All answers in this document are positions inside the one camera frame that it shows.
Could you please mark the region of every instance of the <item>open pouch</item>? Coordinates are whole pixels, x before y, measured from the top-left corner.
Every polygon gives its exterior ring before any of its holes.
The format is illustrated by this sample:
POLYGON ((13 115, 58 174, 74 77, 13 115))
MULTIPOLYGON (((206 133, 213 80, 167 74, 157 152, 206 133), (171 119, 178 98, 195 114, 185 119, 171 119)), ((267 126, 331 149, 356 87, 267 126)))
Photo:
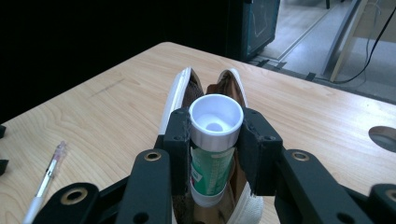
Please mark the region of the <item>open pouch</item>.
MULTIPOLYGON (((216 84, 207 87, 206 94, 223 94, 233 98, 242 107, 248 107, 238 72, 224 70, 216 84)), ((163 111, 159 134, 164 134, 172 111, 189 107, 194 100, 204 96, 200 80, 192 68, 177 74, 163 111)), ((173 223, 259 223, 262 217, 263 199, 251 195, 250 186, 238 160, 238 150, 233 154, 232 168, 220 202, 212 207, 202 207, 194 202, 191 191, 173 196, 173 223)))

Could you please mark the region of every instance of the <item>green label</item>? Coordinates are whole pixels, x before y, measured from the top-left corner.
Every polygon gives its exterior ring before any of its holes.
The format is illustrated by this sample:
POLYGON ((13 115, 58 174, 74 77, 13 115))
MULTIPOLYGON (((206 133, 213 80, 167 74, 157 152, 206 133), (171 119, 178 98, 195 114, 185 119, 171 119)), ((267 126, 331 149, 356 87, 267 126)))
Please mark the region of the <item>green label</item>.
POLYGON ((221 152, 192 148, 191 181, 195 190, 206 196, 220 193, 227 182, 234 147, 221 152))

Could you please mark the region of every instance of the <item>desk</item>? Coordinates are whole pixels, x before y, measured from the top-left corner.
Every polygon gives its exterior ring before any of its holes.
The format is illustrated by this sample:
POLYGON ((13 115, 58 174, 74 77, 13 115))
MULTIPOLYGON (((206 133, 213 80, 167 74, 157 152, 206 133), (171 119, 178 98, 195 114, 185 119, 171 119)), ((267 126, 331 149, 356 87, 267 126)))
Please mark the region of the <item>desk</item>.
MULTIPOLYGON (((396 184, 396 154, 375 143, 369 129, 396 127, 396 106, 173 43, 162 43, 4 123, 0 157, 0 223, 24 217, 55 147, 68 154, 47 199, 76 182, 104 189, 127 176, 135 156, 154 146, 167 93, 191 66, 203 88, 236 68, 249 106, 261 112, 285 148, 316 155, 336 180, 365 195, 376 183, 396 184)), ((265 198, 262 223, 277 223, 265 198)))

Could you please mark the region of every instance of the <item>gray floor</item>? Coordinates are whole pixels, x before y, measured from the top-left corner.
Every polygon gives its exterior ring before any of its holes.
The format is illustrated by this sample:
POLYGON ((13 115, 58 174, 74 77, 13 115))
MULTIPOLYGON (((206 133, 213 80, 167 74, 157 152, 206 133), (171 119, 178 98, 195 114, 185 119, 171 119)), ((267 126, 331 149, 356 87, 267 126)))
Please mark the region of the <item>gray floor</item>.
MULTIPOLYGON (((380 40, 365 71, 346 84, 333 84, 325 81, 330 79, 330 75, 321 74, 332 42, 351 2, 352 0, 346 0, 343 3, 332 1, 329 12, 287 55, 277 61, 270 60, 263 67, 304 79, 308 74, 311 76, 315 74, 315 78, 312 80, 314 82, 396 105, 396 59, 394 56, 396 43, 380 40)), ((373 39, 369 42, 367 48, 369 54, 374 42, 373 39)), ((350 53, 348 53, 336 79, 338 81, 347 80, 357 75, 363 69, 368 58, 366 53, 367 38, 354 37, 352 43, 350 53)), ((266 59, 268 58, 265 58, 265 55, 259 55, 254 59, 254 62, 266 59)))

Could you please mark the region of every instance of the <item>pen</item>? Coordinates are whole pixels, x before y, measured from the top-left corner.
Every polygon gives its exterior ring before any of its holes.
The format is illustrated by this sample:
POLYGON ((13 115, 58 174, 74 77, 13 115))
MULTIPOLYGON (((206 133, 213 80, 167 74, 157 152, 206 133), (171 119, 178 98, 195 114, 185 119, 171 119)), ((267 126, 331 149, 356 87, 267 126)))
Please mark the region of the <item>pen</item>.
POLYGON ((53 174, 55 172, 56 165, 61 161, 62 157, 65 153, 66 143, 64 141, 61 142, 59 146, 56 147, 55 153, 52 156, 52 159, 49 163, 49 167, 44 174, 43 180, 41 181, 40 186, 38 186, 37 193, 30 203, 29 209, 26 213, 26 216, 22 222, 22 224, 31 224, 35 220, 35 216, 41 208, 42 203, 44 202, 45 194, 47 192, 47 188, 51 179, 53 178, 53 174))

